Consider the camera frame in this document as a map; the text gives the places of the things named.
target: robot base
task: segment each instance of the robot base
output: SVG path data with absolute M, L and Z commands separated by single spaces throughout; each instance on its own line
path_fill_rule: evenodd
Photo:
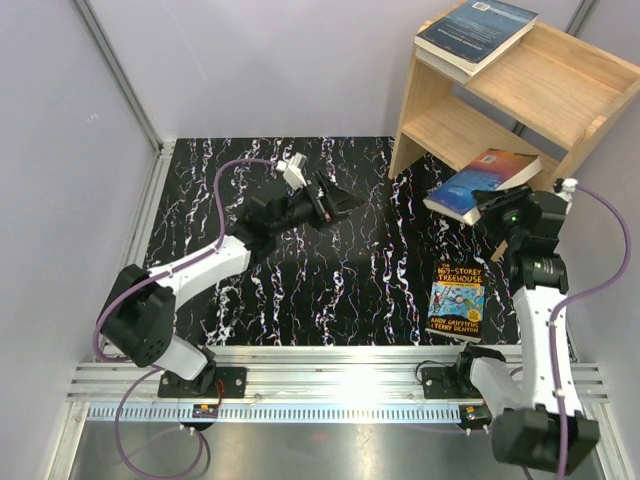
M 459 382 L 453 367 L 423 367 L 420 369 L 422 390 L 427 400 L 480 399 L 477 388 Z
M 247 369 L 244 367 L 215 367 L 211 386 L 201 393 L 193 382 L 180 378 L 173 372 L 165 372 L 160 379 L 158 397 L 160 398 L 218 398 L 215 383 L 220 380 L 224 385 L 225 398 L 244 398 L 247 386 Z

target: book cover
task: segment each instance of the book cover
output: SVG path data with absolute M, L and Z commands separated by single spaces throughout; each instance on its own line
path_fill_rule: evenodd
M 489 149 L 431 192 L 425 199 L 425 203 L 427 201 L 437 203 L 462 217 L 476 206 L 472 195 L 474 190 L 494 191 L 504 188 L 505 184 L 518 176 L 537 158 L 537 155 Z M 532 169 L 533 174 L 529 178 L 539 170 L 539 166 Z
M 418 37 L 477 64 L 537 16 L 537 13 L 497 0 L 469 0 L 420 32 Z
M 478 264 L 438 264 L 425 330 L 479 342 L 484 312 L 484 273 Z

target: wooden shelf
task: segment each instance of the wooden shelf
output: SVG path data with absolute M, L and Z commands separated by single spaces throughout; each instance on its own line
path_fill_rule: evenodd
M 558 167 L 556 160 L 453 95 L 445 95 L 410 120 L 402 133 L 455 170 L 488 148 L 540 155 L 545 179 Z
M 543 23 L 461 85 L 567 150 L 556 161 L 453 96 L 454 81 L 420 53 L 414 45 L 390 178 L 427 152 L 460 170 L 499 148 L 540 155 L 542 171 L 529 184 L 548 189 L 573 175 L 640 92 L 639 67 Z
M 637 74 L 629 75 L 632 72 L 619 63 L 595 56 L 619 80 L 614 84 L 618 88 L 604 83 L 603 75 L 594 75 L 587 62 L 566 62 L 566 55 L 594 58 L 596 50 L 584 42 L 559 47 L 568 38 L 572 37 L 536 25 L 465 88 L 569 150 L 591 122 L 637 80 Z

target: black cable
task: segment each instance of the black cable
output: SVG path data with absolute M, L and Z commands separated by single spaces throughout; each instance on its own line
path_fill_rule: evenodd
M 418 377 L 418 371 L 420 370 L 420 367 L 422 365 L 426 365 L 427 363 L 433 363 L 435 365 L 440 365 L 441 367 L 449 367 L 450 366 L 450 365 L 445 365 L 444 363 L 436 362 L 435 360 L 423 360 L 422 362 L 420 362 L 416 366 L 416 370 L 414 372 L 414 376 L 416 377 L 416 380 L 418 381 L 418 383 L 422 383 L 422 380 L 420 380 L 420 378 Z

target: metal floor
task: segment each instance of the metal floor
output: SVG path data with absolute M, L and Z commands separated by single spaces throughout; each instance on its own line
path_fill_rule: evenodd
M 134 451 L 172 424 L 126 423 L 125 450 Z M 524 479 L 518 467 L 493 460 L 490 437 L 467 437 L 452 425 L 435 426 L 455 434 L 424 431 L 418 425 L 231 424 L 206 430 L 211 462 L 205 458 L 188 478 L 206 480 L 405 480 Z M 133 456 L 136 466 L 156 475 L 175 475 L 197 452 L 195 439 L 173 432 Z M 140 478 L 122 463 L 110 422 L 87 422 L 71 477 L 74 480 Z M 552 474 L 533 472 L 536 479 Z M 571 479 L 603 478 L 594 459 Z

